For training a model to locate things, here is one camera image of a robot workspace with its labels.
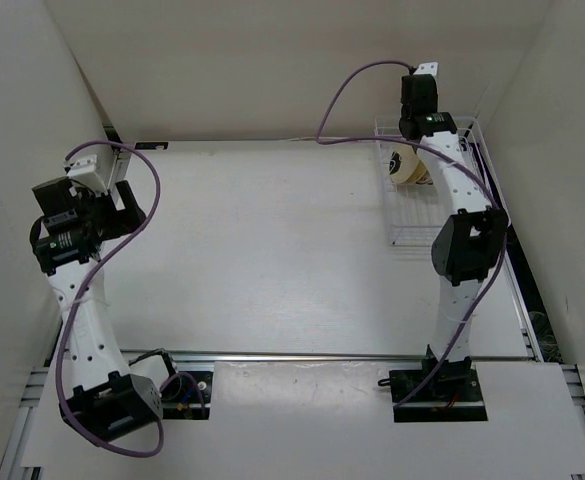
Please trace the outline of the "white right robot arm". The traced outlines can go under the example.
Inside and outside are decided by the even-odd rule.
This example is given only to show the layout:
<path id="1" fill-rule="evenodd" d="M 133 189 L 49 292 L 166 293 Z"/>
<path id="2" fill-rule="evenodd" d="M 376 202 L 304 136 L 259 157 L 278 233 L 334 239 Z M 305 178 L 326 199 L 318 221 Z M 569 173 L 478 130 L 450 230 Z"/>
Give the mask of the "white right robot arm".
<path id="1" fill-rule="evenodd" d="M 471 316 L 500 267 L 508 225 L 504 209 L 465 161 L 452 116 L 438 106 L 437 65 L 401 80 L 401 136 L 424 164 L 446 220 L 431 247 L 440 279 L 438 317 L 421 387 L 432 399 L 452 393 L 470 369 Z"/>

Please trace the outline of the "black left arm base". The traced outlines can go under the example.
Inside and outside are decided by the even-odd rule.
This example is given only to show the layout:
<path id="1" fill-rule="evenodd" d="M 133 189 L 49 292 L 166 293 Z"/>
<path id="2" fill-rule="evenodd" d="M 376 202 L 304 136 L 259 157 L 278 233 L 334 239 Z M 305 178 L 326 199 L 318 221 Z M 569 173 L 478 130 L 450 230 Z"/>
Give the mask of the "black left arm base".
<path id="1" fill-rule="evenodd" d="M 163 418 L 208 420 L 213 391 L 212 371 L 181 372 L 161 388 Z"/>

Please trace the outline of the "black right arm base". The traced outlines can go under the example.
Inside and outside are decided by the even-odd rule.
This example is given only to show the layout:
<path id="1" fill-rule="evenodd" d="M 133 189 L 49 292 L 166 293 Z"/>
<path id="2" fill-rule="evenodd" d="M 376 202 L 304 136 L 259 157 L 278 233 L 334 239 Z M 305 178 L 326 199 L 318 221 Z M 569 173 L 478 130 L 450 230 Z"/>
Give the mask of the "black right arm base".
<path id="1" fill-rule="evenodd" d="M 407 401 L 437 365 L 432 355 L 418 369 L 390 370 L 377 382 L 390 389 L 395 423 L 486 422 L 488 415 L 472 360 L 445 360 L 428 382 Z"/>

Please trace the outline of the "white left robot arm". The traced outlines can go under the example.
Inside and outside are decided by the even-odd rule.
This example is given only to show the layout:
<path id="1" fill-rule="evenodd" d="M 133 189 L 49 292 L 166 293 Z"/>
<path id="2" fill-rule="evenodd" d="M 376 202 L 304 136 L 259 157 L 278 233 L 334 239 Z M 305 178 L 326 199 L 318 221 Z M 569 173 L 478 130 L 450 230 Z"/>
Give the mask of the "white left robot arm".
<path id="1" fill-rule="evenodd" d="M 68 339 L 62 350 L 61 413 L 74 430 L 112 442 L 163 417 L 162 400 L 178 395 L 182 377 L 164 349 L 128 361 L 117 345 L 99 268 L 103 242 L 127 236 L 147 217 L 127 181 L 116 183 L 123 202 L 68 177 L 40 184 L 33 194 L 43 214 L 30 243 L 62 311 Z"/>

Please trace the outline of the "cream plate with dark print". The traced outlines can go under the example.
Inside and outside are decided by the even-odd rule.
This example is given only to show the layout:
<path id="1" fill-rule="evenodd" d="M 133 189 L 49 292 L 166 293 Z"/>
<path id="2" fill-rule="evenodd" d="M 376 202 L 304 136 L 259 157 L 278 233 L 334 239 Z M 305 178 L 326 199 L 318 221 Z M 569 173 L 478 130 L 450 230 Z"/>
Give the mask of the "cream plate with dark print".
<path id="1" fill-rule="evenodd" d="M 408 145 L 396 145 L 389 164 L 389 176 L 392 182 L 397 185 L 413 184 L 411 176 L 419 169 L 424 169 L 424 166 L 415 150 Z"/>

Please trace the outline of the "cream plate with orange pattern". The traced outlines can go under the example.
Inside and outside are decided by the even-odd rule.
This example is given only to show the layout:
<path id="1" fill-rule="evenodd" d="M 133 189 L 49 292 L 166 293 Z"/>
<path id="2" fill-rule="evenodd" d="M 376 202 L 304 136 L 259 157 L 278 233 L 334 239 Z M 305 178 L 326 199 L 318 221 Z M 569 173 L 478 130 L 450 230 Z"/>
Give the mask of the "cream plate with orange pattern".
<path id="1" fill-rule="evenodd" d="M 431 185 L 432 179 L 427 169 L 416 170 L 412 176 L 411 181 L 416 185 Z"/>

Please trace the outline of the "black label sticker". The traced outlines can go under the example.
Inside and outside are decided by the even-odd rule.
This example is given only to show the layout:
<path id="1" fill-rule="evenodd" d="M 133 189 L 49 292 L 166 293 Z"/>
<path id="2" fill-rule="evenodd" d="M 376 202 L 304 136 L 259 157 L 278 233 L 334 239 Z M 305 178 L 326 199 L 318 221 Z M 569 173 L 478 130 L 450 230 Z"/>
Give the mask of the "black label sticker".
<path id="1" fill-rule="evenodd" d="M 144 151 L 162 151 L 167 150 L 169 143 L 167 141 L 148 141 L 148 142 L 137 142 L 134 146 L 136 150 Z"/>

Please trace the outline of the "aluminium frame rail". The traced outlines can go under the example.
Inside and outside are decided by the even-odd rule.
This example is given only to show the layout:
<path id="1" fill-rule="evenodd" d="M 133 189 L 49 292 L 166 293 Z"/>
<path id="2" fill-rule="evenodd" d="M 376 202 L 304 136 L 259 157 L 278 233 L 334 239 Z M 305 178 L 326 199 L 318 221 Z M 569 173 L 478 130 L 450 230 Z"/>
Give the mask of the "aluminium frame rail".
<path id="1" fill-rule="evenodd" d="M 386 361 L 417 362 L 422 356 L 389 354 L 302 354 L 302 353 L 242 353 L 173 350 L 172 358 L 178 363 L 194 362 L 324 362 L 324 361 Z"/>

